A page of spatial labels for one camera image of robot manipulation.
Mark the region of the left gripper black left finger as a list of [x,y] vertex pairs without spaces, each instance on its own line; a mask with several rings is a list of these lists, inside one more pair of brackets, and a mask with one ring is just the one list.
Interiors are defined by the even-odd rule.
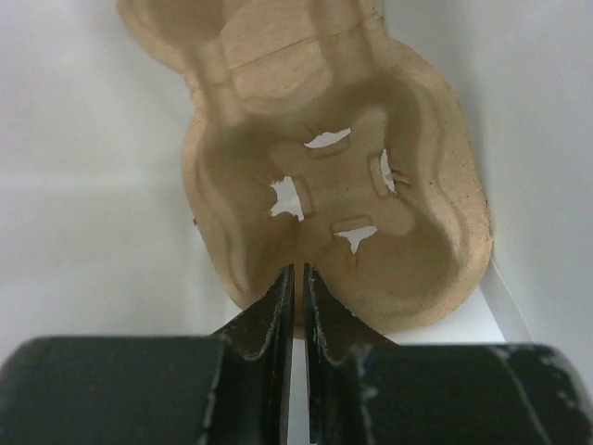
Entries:
[[295,271],[207,336],[37,337],[1,368],[5,444],[284,444]]

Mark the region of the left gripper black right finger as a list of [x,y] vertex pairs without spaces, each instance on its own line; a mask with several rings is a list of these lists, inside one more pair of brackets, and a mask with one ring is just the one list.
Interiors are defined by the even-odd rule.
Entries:
[[400,346],[307,265],[313,444],[583,444],[587,394],[558,350],[534,343]]

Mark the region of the white and blue paper bag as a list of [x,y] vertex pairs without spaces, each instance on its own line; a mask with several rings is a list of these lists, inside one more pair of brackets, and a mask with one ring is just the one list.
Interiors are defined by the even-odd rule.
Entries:
[[[389,34],[451,83],[491,213],[492,261],[401,343],[592,352],[592,5],[387,1]],[[237,314],[193,223],[194,106],[111,1],[1,5],[1,351],[54,334],[209,333]]]

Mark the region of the brown cardboard cup carrier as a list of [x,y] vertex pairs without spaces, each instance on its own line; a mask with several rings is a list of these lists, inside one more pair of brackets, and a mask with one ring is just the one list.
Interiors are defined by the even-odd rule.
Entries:
[[120,1],[196,111],[183,185],[230,299],[313,264],[373,329],[433,324],[493,237],[464,111],[376,1]]

